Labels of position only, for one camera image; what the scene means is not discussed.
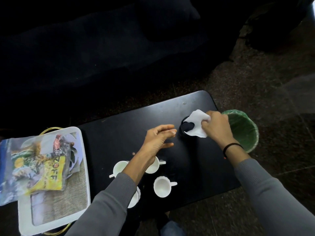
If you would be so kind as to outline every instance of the tabletop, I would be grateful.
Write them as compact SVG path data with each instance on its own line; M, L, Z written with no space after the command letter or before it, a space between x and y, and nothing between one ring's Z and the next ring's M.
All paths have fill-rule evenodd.
M91 198L112 182L109 175L118 161L131 160L142 146L147 130L160 124L174 124L178 129L183 118L197 109L217 110L206 91L78 126L84 138ZM140 181L141 198L136 206L128 209L127 221L174 210L240 186L232 165L211 138L181 138L177 134L171 141L173 147L157 153L166 164L160 165L154 174L145 173ZM159 176L178 183L166 198L159 198L153 190L154 180Z

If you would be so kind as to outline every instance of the pillow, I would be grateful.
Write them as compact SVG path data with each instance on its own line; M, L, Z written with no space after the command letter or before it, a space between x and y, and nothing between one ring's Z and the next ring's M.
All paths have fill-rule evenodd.
M199 28L200 15L190 0L137 0L136 11L149 40L175 39Z

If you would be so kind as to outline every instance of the black hair tie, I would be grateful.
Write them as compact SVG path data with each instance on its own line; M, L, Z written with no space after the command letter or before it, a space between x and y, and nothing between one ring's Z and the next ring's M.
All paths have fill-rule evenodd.
M237 145L237 146L240 146L241 148L243 148L242 145L241 145L241 144L238 144L238 143L230 143L230 144L228 144L228 145L223 149L224 159L227 158L227 156L226 156L226 154L225 154L226 150L227 150L230 146L233 146L233 145Z

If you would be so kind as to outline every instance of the brown floor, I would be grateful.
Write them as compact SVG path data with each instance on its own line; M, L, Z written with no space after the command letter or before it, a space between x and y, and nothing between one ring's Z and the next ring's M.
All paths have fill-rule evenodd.
M238 39L230 59L203 78L170 82L71 116L70 125L206 90L219 110L242 110L258 125L260 141L251 156L315 213L315 25L303 21L269 53ZM170 216L187 235L263 235L242 187ZM19 235L16 203L0 207L0 229L2 235ZM142 222L137 235L157 235L154 221Z

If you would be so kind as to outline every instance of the white tissue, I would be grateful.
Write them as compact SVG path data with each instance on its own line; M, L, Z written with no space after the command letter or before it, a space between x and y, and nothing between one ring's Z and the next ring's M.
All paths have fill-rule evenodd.
M191 115L185 119L184 122L192 122L195 124L195 126L192 130L185 133L189 136L198 136L200 138L206 138L207 134L201 128L202 120L210 121L210 116L199 109L197 109L196 111L193 111Z

